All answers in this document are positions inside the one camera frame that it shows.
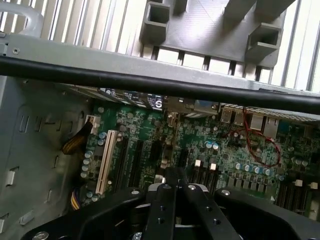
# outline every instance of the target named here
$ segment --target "motherboard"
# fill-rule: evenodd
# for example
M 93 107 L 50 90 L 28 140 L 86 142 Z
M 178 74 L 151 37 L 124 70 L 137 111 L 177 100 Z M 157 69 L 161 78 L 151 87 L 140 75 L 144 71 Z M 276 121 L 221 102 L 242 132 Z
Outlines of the motherboard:
M 80 177 L 81 205 L 126 187 L 148 190 L 169 166 L 214 194 L 225 186 L 309 216 L 318 196 L 320 131 L 311 126 L 219 107 L 207 116 L 98 102 L 90 118 Z

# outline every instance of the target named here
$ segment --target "metal frame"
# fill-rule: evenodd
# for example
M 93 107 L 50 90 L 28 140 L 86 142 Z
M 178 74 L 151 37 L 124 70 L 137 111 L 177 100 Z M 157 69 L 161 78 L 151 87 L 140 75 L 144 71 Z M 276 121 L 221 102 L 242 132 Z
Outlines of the metal frame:
M 24 35 L 6 34 L 0 44 L 2 75 L 320 114 L 319 95 L 308 91 Z

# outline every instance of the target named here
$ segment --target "metal chassis panel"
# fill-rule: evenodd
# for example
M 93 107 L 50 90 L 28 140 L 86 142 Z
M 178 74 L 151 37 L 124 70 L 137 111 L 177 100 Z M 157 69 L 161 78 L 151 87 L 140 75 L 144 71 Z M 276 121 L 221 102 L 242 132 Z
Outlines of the metal chassis panel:
M 235 77 L 226 74 L 220 74 L 215 72 L 210 72 L 206 70 L 194 69 L 179 65 L 173 65 L 160 61 L 152 61 L 145 58 L 132 57 L 127 55 L 122 55 L 114 52 L 99 51 L 95 49 L 74 46 L 69 44 L 57 43 L 53 41 L 43 40 L 35 37 L 18 35 L 18 34 L 7 34 L 1 40 L 0 44 L 7 44 L 7 49 L 5 53 L 5 58 L 15 58 L 20 60 L 34 61 L 43 64 L 56 65 L 56 67 L 73 67 L 80 70 L 91 70 L 91 71 L 102 71 L 107 73 L 122 74 L 125 78 L 125 75 L 130 74 L 131 76 L 142 77 L 141 80 L 147 80 L 148 78 L 156 78 L 158 80 L 163 79 L 163 81 L 168 80 L 172 84 L 180 84 L 181 88 L 183 85 L 192 84 L 193 87 L 205 87 L 208 88 L 215 87 L 224 87 L 224 88 L 234 88 L 242 90 L 265 90 L 259 94 L 278 94 L 286 93 L 290 95 L 297 96 L 310 96 L 310 97 L 319 97 L 319 94 L 311 93 L 308 91 L 298 91 L 288 88 L 283 88 L 279 86 L 264 84 L 257 81 L 250 81 L 240 77 Z M 0 69 L 0 74 L 5 73 L 5 69 Z M 90 82 L 88 85 L 94 87 L 109 87 L 112 85 L 112 81 L 100 81 L 99 86 L 97 82 Z M 315 98 L 315 104 L 320 102 L 320 98 Z M 310 115 L 308 117 L 319 119 L 317 115 Z

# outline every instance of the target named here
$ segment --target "white connector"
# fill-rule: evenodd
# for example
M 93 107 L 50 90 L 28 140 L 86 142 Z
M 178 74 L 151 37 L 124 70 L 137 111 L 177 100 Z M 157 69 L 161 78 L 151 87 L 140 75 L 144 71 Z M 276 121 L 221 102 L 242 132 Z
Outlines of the white connector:
M 100 121 L 101 118 L 99 116 L 94 116 L 94 115 L 87 115 L 85 117 L 85 122 L 90 121 L 92 123 L 92 129 L 91 129 L 91 134 L 97 135 L 98 134 L 98 130 L 100 127 Z

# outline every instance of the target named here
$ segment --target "black cable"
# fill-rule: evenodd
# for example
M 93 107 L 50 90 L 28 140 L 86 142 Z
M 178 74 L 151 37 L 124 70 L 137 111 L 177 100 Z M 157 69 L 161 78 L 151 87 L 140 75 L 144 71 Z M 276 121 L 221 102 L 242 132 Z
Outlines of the black cable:
M 320 97 L 315 96 L 214 86 L 97 71 L 6 56 L 0 56 L 0 75 L 320 115 Z

